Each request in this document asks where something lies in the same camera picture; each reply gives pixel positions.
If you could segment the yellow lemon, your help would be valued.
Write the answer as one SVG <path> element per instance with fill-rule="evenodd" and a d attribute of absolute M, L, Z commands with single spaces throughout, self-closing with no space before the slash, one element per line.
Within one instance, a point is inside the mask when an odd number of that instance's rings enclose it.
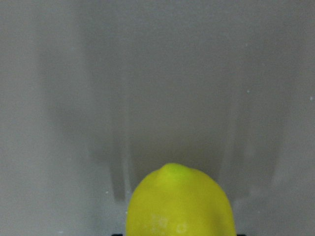
<path fill-rule="evenodd" d="M 145 176 L 128 205 L 128 236 L 235 236 L 232 207 L 204 172 L 168 163 Z"/>

